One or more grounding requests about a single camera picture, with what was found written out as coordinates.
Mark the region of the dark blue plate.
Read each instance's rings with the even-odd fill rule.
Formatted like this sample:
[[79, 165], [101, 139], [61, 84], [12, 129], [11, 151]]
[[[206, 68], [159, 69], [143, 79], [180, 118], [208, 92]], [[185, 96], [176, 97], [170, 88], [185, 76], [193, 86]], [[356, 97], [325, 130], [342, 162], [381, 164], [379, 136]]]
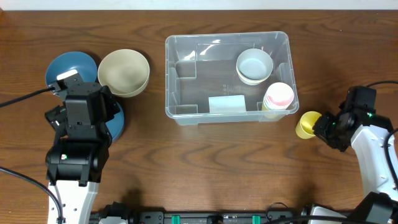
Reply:
[[76, 70], [84, 82], [95, 82], [97, 79], [98, 67], [88, 54], [84, 52], [72, 51], [59, 55], [47, 68], [45, 73], [46, 85], [55, 82], [57, 75]]
[[118, 106], [120, 112], [116, 113], [112, 120], [106, 122], [113, 142], [116, 142], [120, 138], [124, 130], [124, 111], [119, 103]]

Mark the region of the beige bowl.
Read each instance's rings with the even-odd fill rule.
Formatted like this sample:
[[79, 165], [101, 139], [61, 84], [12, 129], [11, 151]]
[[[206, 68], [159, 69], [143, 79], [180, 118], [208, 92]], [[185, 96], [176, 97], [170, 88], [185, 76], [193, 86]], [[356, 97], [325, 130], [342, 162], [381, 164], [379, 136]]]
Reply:
[[112, 94], [130, 98], [142, 93], [147, 87], [150, 65], [138, 51], [115, 50], [102, 59], [97, 77], [99, 83], [108, 86]]

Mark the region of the yellow cup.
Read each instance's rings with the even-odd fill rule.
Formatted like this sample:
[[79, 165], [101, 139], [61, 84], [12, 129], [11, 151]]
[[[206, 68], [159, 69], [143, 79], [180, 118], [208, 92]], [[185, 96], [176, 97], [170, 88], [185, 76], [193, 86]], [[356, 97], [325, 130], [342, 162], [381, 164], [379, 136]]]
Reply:
[[274, 110], [266, 104], [262, 104], [262, 110], [266, 112], [264, 117], [267, 119], [281, 119], [284, 116], [283, 114], [274, 113]]
[[316, 111], [308, 111], [304, 113], [296, 125], [296, 135], [301, 139], [310, 139], [315, 137], [313, 127], [321, 117], [321, 114]]

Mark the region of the pink cup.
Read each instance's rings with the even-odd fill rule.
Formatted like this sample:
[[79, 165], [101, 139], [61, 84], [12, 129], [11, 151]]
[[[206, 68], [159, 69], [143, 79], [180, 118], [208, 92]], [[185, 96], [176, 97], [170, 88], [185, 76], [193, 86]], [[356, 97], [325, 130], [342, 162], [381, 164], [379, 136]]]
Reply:
[[286, 83], [277, 82], [269, 86], [266, 94], [270, 95], [276, 101], [290, 100], [291, 103], [294, 100], [294, 91]]

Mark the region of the white cup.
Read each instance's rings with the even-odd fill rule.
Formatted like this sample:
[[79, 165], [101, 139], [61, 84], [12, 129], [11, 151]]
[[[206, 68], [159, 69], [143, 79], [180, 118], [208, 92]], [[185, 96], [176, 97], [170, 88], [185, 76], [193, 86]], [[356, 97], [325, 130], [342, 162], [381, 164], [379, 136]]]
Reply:
[[270, 95], [265, 94], [262, 110], [285, 110], [290, 104], [290, 100], [276, 101]]

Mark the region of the white bowl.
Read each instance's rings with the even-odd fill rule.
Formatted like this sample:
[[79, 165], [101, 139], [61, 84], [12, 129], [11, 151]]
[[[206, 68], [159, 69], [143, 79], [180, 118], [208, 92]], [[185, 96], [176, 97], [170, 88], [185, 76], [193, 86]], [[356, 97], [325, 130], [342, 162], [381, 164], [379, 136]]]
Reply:
[[239, 76], [239, 79], [240, 79], [243, 83], [245, 83], [245, 84], [247, 84], [247, 85], [258, 85], [258, 84], [260, 84], [260, 83], [262, 83], [262, 82], [264, 82], [264, 81], [267, 80], [266, 78], [265, 78], [265, 79], [261, 79], [261, 80], [250, 80], [250, 79], [248, 79], [248, 78], [246, 78], [246, 77], [244, 77], [244, 76]]

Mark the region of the grey bowl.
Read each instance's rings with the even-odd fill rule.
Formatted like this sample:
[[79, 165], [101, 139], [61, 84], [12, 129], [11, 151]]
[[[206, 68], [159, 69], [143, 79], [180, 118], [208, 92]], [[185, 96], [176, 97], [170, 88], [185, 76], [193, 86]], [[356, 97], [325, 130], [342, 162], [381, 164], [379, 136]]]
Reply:
[[239, 55], [236, 66], [244, 78], [251, 82], [262, 82], [271, 75], [274, 62], [267, 52], [248, 49]]

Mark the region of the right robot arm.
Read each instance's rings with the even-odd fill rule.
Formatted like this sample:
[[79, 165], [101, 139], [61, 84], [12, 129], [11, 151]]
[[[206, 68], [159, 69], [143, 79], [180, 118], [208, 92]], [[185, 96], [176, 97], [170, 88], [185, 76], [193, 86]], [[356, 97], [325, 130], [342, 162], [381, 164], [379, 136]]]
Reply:
[[332, 149], [352, 147], [359, 162], [365, 198], [348, 220], [397, 223], [397, 155], [389, 118], [376, 114], [376, 90], [353, 86], [337, 114], [326, 112], [313, 132]]

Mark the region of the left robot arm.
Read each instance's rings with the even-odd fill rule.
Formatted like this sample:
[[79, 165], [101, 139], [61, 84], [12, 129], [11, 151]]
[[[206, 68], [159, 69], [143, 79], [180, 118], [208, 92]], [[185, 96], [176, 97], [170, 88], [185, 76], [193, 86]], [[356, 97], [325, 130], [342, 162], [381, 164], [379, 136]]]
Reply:
[[50, 84], [63, 103], [45, 113], [55, 131], [45, 163], [49, 223], [88, 223], [113, 137], [106, 123], [121, 112], [111, 90], [76, 70]]

